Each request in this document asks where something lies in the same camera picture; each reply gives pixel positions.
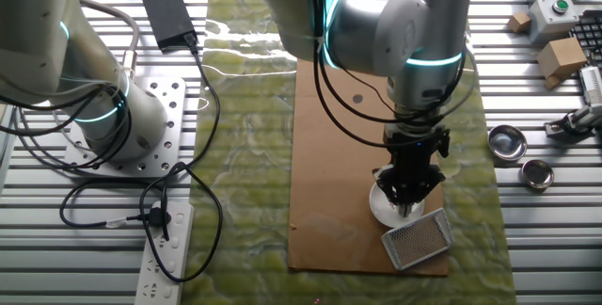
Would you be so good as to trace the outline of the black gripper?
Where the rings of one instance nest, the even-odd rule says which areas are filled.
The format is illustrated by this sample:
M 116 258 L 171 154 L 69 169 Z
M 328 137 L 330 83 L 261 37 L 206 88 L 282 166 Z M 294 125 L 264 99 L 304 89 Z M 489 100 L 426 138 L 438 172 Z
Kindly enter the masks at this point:
M 436 133 L 412 136 L 391 126 L 385 129 L 384 140 L 389 145 L 392 166 L 383 166 L 374 172 L 376 184 L 388 201 L 397 207 L 400 216 L 408 215 L 406 188 L 409 187 L 410 215 L 413 216 L 415 205 L 445 180 L 440 167 L 431 166 Z

